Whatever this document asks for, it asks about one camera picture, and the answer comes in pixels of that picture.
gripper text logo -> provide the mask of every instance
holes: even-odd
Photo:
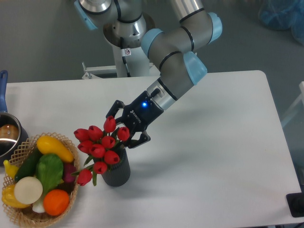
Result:
[[[136,113],[134,112],[134,110],[132,110],[130,113],[132,113],[134,115],[134,117],[138,120],[139,123],[141,123],[142,121],[140,120],[140,118],[136,115]]]

wicker basket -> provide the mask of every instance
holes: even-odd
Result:
[[[23,161],[27,158],[27,156],[32,152],[32,150],[36,146],[37,139],[43,135],[49,135],[59,139],[73,153],[75,158],[74,166],[77,168],[77,170],[79,170],[79,157],[77,148],[74,146],[71,140],[69,140],[64,135],[60,135],[57,133],[42,133],[41,135],[36,135],[35,137],[27,139],[26,142],[23,142],[18,147],[18,149],[14,151],[14,154],[11,156],[11,159],[9,161],[10,164],[20,167]],[[15,184],[14,180],[6,174],[4,177],[2,189],[12,184]],[[55,217],[48,215],[47,213],[35,213],[32,211],[31,207],[27,207],[25,209],[17,209],[3,204],[4,212],[7,214],[11,222],[20,227],[44,228],[51,226],[56,222],[60,221],[69,212],[69,210],[74,204],[78,191],[78,186],[79,185],[76,184],[76,181],[70,184],[63,183],[58,186],[58,188],[67,191],[70,196],[70,203],[67,209],[59,216]]]

green cucumber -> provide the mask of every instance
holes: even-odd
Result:
[[[18,169],[14,178],[15,182],[18,182],[25,177],[34,176],[36,172],[36,166],[42,155],[43,154],[38,150],[38,148],[35,147],[33,152],[25,159],[23,164]]]

yellow bell pepper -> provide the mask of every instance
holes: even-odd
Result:
[[[15,166],[15,165],[11,165],[8,160],[4,160],[3,165],[4,165],[4,169],[5,169],[5,172],[7,173],[7,175],[9,177],[11,177],[12,179],[14,179],[19,167]]]
[[[37,147],[42,154],[54,153],[61,161],[71,163],[74,160],[72,152],[59,139],[48,135],[37,139]]]
[[[16,200],[14,195],[15,185],[9,185],[2,191],[2,202],[14,208],[27,208],[30,204],[23,204]]]

green leaf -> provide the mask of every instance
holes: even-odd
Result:
[[[87,167],[86,167],[86,169],[87,169],[87,170],[90,170],[90,171],[92,171],[92,170],[93,170],[93,166],[94,166],[94,164],[92,164],[92,165],[89,165],[89,166],[87,166]]]
[[[61,181],[63,162],[54,153],[43,155],[37,164],[36,177],[43,187],[43,195],[53,190]]]
[[[97,173],[95,173],[94,171],[93,173],[93,185],[96,186],[97,185]]]
[[[76,172],[71,173],[71,176],[78,176],[80,174],[80,171],[76,171]]]
[[[86,159],[84,166],[87,165],[91,160],[93,159],[92,155],[89,155],[88,158]]]

